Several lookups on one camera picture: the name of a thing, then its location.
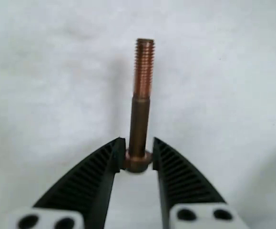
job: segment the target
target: copper bolt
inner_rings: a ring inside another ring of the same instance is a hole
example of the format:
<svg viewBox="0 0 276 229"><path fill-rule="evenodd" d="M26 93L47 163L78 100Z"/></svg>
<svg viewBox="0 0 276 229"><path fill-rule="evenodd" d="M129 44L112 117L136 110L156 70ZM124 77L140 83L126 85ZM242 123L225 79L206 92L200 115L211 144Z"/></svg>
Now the copper bolt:
<svg viewBox="0 0 276 229"><path fill-rule="evenodd" d="M127 168L143 172L152 159L145 151L150 95L153 76L154 41L137 39L133 86L132 117L129 149L126 153Z"/></svg>

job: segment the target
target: white plastic part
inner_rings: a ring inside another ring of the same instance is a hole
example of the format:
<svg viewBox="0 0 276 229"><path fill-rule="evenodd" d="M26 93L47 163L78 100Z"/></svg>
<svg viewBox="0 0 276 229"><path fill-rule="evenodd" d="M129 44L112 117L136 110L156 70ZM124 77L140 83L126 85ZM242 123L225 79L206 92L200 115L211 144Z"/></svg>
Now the white plastic part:
<svg viewBox="0 0 276 229"><path fill-rule="evenodd" d="M84 221L76 211L20 208L7 216L4 229L84 229Z"/></svg>
<svg viewBox="0 0 276 229"><path fill-rule="evenodd" d="M248 229L237 212L223 203L177 204L170 229Z"/></svg>

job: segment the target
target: ribbed grip surface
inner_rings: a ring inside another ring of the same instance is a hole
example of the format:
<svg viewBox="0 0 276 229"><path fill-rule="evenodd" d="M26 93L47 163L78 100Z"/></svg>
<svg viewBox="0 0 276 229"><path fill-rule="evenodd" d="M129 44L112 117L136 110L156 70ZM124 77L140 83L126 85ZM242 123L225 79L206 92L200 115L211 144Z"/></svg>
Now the ribbed grip surface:
<svg viewBox="0 0 276 229"><path fill-rule="evenodd" d="M125 139L117 138L87 156L52 186L34 206L78 211L83 215L86 227L92 225L92 228L102 228L114 174L119 172L118 151L123 150L125 153L124 142ZM92 219L94 214L99 215L97 219Z"/></svg>
<svg viewBox="0 0 276 229"><path fill-rule="evenodd" d="M225 202L187 159L158 138L153 144L153 169L158 171L165 229L169 211L175 204Z"/></svg>

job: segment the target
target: white fabric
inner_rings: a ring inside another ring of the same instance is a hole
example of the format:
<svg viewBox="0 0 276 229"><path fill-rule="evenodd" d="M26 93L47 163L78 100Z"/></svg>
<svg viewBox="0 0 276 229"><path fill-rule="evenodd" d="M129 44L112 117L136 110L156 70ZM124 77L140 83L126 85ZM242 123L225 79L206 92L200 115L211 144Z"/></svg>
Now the white fabric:
<svg viewBox="0 0 276 229"><path fill-rule="evenodd" d="M138 37L156 42L147 148L185 155L248 225L276 218L276 0L0 0L0 222L128 139ZM161 228L151 170L116 176L106 228L129 225Z"/></svg>

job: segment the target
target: screw thread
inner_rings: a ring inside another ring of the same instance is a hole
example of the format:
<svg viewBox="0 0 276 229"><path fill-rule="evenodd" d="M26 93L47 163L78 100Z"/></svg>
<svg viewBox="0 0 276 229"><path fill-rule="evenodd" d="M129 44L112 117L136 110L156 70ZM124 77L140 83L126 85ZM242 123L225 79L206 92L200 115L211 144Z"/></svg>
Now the screw thread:
<svg viewBox="0 0 276 229"><path fill-rule="evenodd" d="M136 98L149 98L153 77L154 41L137 39L133 95Z"/></svg>

